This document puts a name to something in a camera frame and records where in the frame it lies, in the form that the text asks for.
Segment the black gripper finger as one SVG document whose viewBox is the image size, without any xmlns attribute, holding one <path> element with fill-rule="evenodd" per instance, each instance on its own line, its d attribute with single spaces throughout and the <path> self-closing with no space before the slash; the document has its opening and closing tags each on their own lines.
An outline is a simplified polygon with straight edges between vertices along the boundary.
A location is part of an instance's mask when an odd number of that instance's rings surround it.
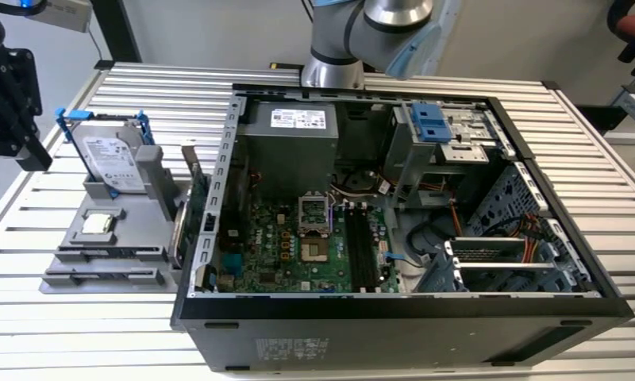
<svg viewBox="0 0 635 381">
<path fill-rule="evenodd" d="M 0 156 L 16 160 L 24 171 L 46 171 L 52 164 L 35 121 L 42 114 L 34 54 L 0 47 Z"/>
</svg>

